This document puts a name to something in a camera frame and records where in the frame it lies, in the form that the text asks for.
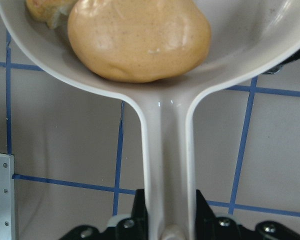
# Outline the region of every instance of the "metal screw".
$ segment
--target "metal screw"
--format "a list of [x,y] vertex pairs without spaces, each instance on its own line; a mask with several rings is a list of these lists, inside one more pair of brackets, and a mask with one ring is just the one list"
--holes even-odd
[[230,219],[229,218],[223,218],[219,220],[219,225],[222,227],[229,227],[230,226]]
[[86,230],[82,231],[80,237],[82,239],[90,237],[94,233],[94,230],[91,227],[88,227]]
[[125,229],[130,229],[130,228],[132,228],[134,225],[135,225],[135,221],[133,221],[132,219],[127,219],[127,220],[125,220],[124,223],[123,223],[123,227],[124,227]]
[[263,226],[263,230],[266,231],[267,233],[275,233],[276,232],[276,227],[273,224],[265,224]]

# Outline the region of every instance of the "floor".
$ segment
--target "floor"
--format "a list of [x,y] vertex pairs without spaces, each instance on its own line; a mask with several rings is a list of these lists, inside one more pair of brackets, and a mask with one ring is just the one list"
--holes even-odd
[[[207,96],[193,124],[197,188],[212,209],[250,229],[274,220],[300,233],[300,60]],[[133,108],[42,71],[1,18],[0,153],[15,156],[20,240],[80,224],[103,231],[143,188]]]

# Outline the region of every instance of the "silver metal panel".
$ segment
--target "silver metal panel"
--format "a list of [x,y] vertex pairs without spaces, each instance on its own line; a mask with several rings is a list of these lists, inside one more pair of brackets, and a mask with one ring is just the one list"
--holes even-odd
[[0,240],[15,240],[14,157],[0,153]]

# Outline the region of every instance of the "black object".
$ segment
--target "black object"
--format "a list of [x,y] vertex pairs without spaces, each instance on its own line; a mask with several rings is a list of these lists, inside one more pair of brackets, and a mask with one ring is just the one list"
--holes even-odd
[[[131,218],[104,232],[89,225],[78,226],[60,240],[147,240],[147,223],[145,191],[138,189]],[[197,240],[300,240],[298,233],[274,221],[261,222],[252,231],[228,217],[216,217],[199,190],[196,191],[195,231]]]
[[272,67],[271,69],[265,71],[263,74],[266,74],[266,75],[273,75],[273,74],[276,74],[278,73],[282,67],[285,65],[285,64],[288,64],[288,63],[291,63],[291,62],[294,62],[296,60],[300,59],[300,49],[298,51],[296,51],[294,54],[292,54],[290,57],[288,57],[286,60],[284,60],[283,62],[279,63],[278,65]]

